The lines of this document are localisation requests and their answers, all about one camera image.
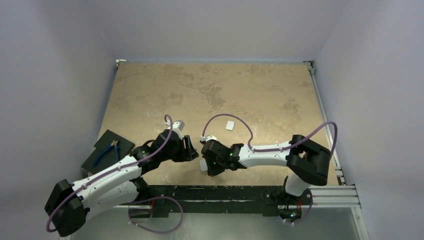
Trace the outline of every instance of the tan marble tabletop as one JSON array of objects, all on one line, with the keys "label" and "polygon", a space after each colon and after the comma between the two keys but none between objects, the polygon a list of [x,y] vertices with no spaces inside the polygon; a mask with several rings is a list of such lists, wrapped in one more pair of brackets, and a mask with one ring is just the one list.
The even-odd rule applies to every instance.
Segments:
[{"label": "tan marble tabletop", "polygon": [[[190,135],[200,154],[202,130],[220,113],[242,118],[254,133],[253,145],[306,136],[323,123],[305,65],[121,62],[99,136],[109,129],[139,146],[167,127],[164,115],[170,114],[185,122],[183,134]],[[233,131],[225,129],[228,120],[235,122]],[[241,122],[226,116],[214,119],[206,135],[228,147],[250,137]],[[312,140],[328,147],[324,130]],[[200,159],[165,161],[143,177],[151,185],[282,185],[292,173],[282,166],[256,166],[210,177],[200,171]],[[332,163],[328,185],[338,185]]]}]

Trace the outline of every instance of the small white cube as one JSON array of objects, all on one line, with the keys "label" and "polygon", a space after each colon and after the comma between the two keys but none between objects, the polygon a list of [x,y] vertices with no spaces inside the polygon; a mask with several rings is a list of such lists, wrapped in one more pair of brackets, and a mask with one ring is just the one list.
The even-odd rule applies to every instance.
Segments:
[{"label": "small white cube", "polygon": [[232,131],[234,129],[234,122],[233,121],[227,121],[225,129]]}]

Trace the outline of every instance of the white wall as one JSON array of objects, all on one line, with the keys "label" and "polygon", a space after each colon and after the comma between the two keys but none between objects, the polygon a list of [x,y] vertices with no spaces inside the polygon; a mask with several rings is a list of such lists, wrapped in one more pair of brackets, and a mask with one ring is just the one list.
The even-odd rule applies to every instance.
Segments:
[{"label": "white wall", "polygon": [[89,0],[117,59],[314,59],[348,0]]},{"label": "white wall", "polygon": [[370,236],[424,236],[424,1],[350,0],[316,59]]},{"label": "white wall", "polygon": [[80,176],[115,74],[83,1],[0,1],[0,235],[57,239],[44,205]]}]

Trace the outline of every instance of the blue-handled pliers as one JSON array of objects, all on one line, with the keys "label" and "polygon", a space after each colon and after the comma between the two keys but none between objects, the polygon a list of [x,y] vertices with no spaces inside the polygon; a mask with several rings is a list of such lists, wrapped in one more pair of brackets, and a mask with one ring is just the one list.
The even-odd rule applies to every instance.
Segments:
[{"label": "blue-handled pliers", "polygon": [[106,148],[106,150],[100,153],[100,155],[95,159],[93,166],[97,166],[97,164],[99,164],[100,159],[103,158],[103,156],[106,155],[111,149],[114,149],[116,162],[118,162],[120,160],[119,152],[118,152],[118,149],[119,149],[118,140],[113,140],[112,143]]}]

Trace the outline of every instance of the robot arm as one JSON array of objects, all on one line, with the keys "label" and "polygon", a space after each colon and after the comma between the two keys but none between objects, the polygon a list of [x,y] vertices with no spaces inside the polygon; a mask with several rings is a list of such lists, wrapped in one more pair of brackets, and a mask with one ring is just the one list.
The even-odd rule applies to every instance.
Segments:
[{"label": "robot arm", "polygon": [[[142,146],[136,147],[130,155],[97,174],[72,183],[66,179],[58,182],[44,207],[49,216],[64,199],[74,194],[52,218],[59,235],[61,237],[68,236],[95,215],[114,206],[133,202],[146,194],[145,189],[141,187],[146,184],[141,184],[144,180],[140,176],[158,168],[161,162],[167,160],[187,162],[197,158],[199,154],[193,148],[190,137],[181,134],[183,128],[184,122],[176,121],[172,125],[171,133],[170,127],[168,127],[155,140],[147,141]],[[136,163],[158,150],[169,134],[168,142],[160,151],[153,157]],[[109,173],[107,177],[101,177],[90,183],[94,178],[103,176],[116,168],[118,170]]]},{"label": "robot arm", "polygon": [[247,144],[238,143],[226,147],[214,136],[206,137],[201,149],[203,159],[200,169],[207,171],[209,176],[216,176],[226,169],[236,171],[255,166],[283,166],[294,173],[288,177],[285,192],[299,197],[310,186],[325,186],[330,164],[330,151],[318,143],[306,142],[287,149],[273,151],[255,151],[267,149],[284,149],[305,138],[293,135],[291,141],[273,145],[254,146],[251,150]]}]

